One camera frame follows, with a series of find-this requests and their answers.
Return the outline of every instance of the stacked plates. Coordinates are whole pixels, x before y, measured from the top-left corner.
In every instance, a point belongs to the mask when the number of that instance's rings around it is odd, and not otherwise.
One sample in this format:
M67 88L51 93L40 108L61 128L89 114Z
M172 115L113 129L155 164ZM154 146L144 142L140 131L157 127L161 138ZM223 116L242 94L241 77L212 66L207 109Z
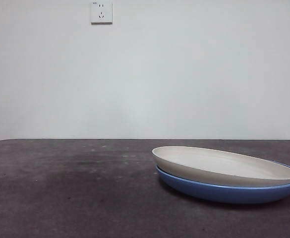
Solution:
M169 186L226 203L272 202L290 195L290 166L225 151L165 146L153 150Z

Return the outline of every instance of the dark table surface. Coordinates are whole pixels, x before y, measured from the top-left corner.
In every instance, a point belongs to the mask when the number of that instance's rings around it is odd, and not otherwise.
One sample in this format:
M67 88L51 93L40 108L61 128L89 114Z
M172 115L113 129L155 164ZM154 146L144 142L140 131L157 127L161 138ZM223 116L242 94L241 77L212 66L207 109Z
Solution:
M290 165L290 140L0 141L0 238L290 238L290 196L228 205L181 194L151 150L185 145Z

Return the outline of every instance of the blue plate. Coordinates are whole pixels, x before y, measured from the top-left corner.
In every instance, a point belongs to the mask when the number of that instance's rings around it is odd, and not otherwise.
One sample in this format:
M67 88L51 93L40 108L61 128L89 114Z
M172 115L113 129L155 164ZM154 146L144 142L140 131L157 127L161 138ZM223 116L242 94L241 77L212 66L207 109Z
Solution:
M214 202L256 204L273 202L290 195L290 183L272 187L233 187L195 182L157 170L170 187L187 195Z

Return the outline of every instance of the blue plate rim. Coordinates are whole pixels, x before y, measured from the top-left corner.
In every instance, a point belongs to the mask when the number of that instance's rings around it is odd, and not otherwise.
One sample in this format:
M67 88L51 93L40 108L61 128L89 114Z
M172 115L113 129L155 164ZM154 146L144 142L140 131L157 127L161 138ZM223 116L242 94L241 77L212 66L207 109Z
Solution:
M285 164L282 164L282 163L279 163L279 162L275 162L275 161L272 161L274 163L277 163L277 164L281 164L281 165L284 165L288 168L290 168L289 165L285 165ZM290 183L288 184L283 184L283 185L277 185L277 186L265 186L265 187L240 187L240 186L225 186L225 185L216 185L216 184L211 184L211 183L203 183L203 182L197 182L197 181L192 181L192 180L188 180L188 179L185 179L185 178L180 178L180 177L177 177L177 176L174 176L174 175L171 175L171 174L168 174L167 172L163 171L162 169L160 169L158 167L158 165L156 165L156 169L162 173L162 174L165 174L169 177L172 177L174 179L177 179L177 180L180 180L180 181L184 181L184 182L189 182L189 183L193 183L193 184L196 184L196 185L203 185L203 186L210 186L210 187L217 187L217 188L227 188L227 189L247 189L247 190L267 190L267 189L279 189L279 188L286 188L286 187L290 187Z

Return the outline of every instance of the wall socket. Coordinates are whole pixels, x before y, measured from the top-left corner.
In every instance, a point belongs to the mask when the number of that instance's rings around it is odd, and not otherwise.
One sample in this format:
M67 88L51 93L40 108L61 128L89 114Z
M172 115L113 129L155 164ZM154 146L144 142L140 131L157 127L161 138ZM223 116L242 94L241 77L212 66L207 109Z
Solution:
M111 1L94 1L90 7L92 25L113 23L113 3Z

